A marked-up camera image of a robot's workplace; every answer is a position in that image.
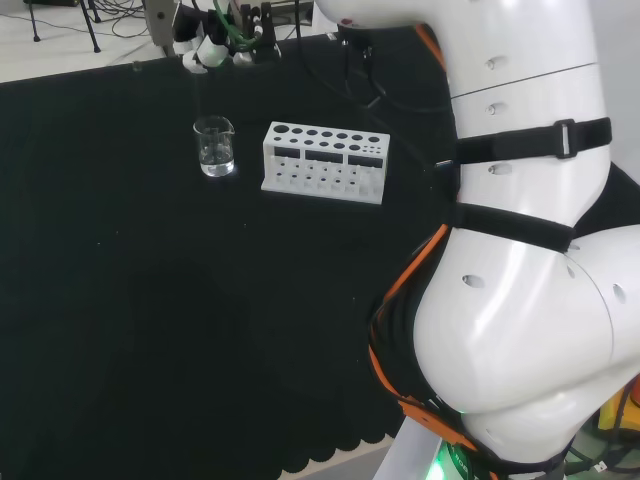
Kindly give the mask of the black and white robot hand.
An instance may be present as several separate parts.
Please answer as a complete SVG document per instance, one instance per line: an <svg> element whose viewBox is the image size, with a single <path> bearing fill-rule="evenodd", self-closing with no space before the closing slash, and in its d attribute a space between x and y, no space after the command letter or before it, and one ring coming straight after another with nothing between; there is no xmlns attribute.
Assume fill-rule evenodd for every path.
<svg viewBox="0 0 640 480"><path fill-rule="evenodd" d="M178 1L172 21L174 52L193 74L232 64L239 67L276 63L272 5L247 1Z"/></svg>

